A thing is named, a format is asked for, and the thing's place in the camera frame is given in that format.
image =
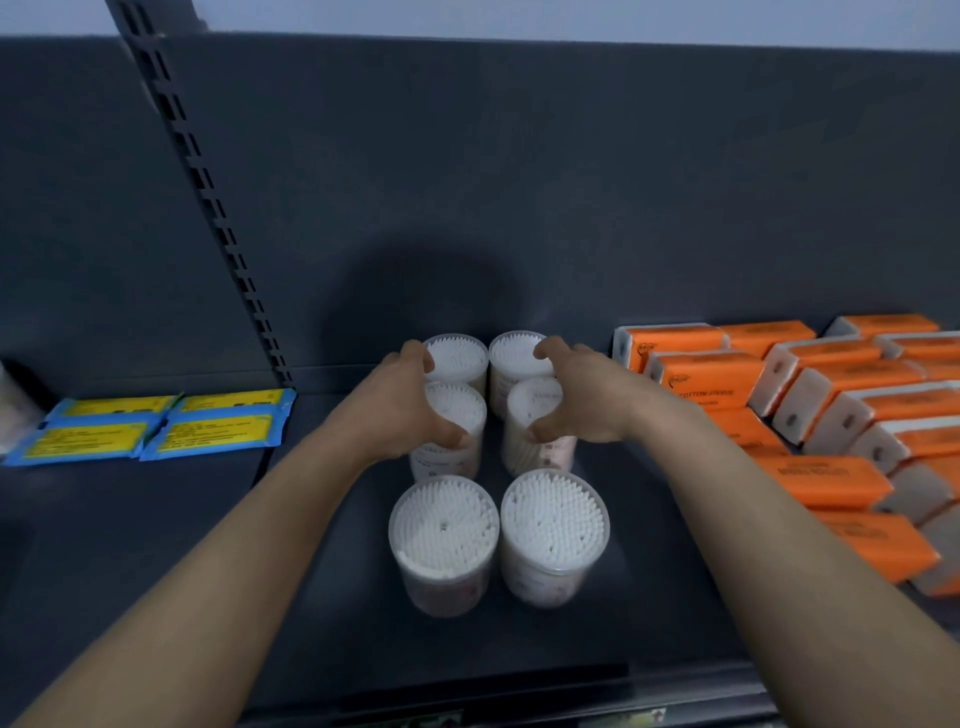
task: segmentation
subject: blue packet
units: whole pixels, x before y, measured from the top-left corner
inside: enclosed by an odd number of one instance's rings
[[[63,400],[3,464],[16,467],[137,457],[179,397]]]
[[[140,459],[276,447],[296,397],[292,389],[187,397],[174,407]]]

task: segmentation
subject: forearm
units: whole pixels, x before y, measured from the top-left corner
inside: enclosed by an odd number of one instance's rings
[[[17,726],[227,726],[367,463],[323,428],[92,645]]]
[[[955,723],[960,649],[943,630],[698,407],[641,402],[637,413],[636,439],[669,478],[744,642],[793,724]]]

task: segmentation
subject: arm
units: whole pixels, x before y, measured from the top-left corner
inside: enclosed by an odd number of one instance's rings
[[[960,647],[698,405],[582,345],[552,337],[538,347],[546,355],[564,401],[531,434],[631,439],[648,450],[791,725],[956,725]]]
[[[390,354],[14,724],[229,726],[327,524],[377,460],[467,434],[427,404],[419,342]]]

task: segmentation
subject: white plastic package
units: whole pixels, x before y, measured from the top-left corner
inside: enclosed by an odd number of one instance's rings
[[[427,381],[447,381],[468,384],[487,395],[487,365],[490,353],[480,339],[464,333],[444,333],[423,342],[433,357],[434,370]]]
[[[36,430],[43,422],[43,410],[13,381],[0,363],[0,457]]]
[[[564,390],[552,376],[535,376],[517,384],[507,398],[506,427],[501,456],[513,477],[540,468],[568,471],[573,467],[577,438],[561,437],[538,445],[526,438],[527,427],[553,412],[563,401]]]
[[[487,403],[480,393],[466,384],[431,382],[426,399],[441,417],[459,425],[470,435],[464,449],[447,449],[432,443],[410,453],[414,481],[435,475],[462,475],[474,478],[480,470],[483,427],[487,423]]]
[[[500,537],[496,504],[457,475],[418,483],[390,515],[390,548],[414,605],[430,617],[459,617],[490,584]]]
[[[521,601],[566,604],[607,548],[607,506],[583,478],[554,470],[517,478],[500,506],[500,569]]]
[[[517,382],[553,376],[550,360],[534,356],[534,348],[545,338],[534,331],[507,331],[491,341],[490,409],[501,420],[507,412],[507,395]]]

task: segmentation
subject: yellow label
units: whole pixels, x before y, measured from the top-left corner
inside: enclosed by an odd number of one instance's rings
[[[242,407],[249,404],[277,404],[282,396],[282,389],[261,389],[257,392],[234,392],[228,395],[188,397],[183,401],[181,412],[197,412],[201,409],[220,409],[221,407]]]
[[[56,427],[46,430],[24,457],[93,455],[104,452],[129,452],[146,431],[146,423]]]
[[[215,445],[236,445],[267,439],[273,415],[224,417],[220,420],[198,420],[173,425],[157,448],[159,452],[173,449],[212,448]]]
[[[163,397],[123,397],[118,400],[77,400],[64,412],[69,417],[81,415],[128,415],[132,412],[162,412],[177,398],[177,395]]]

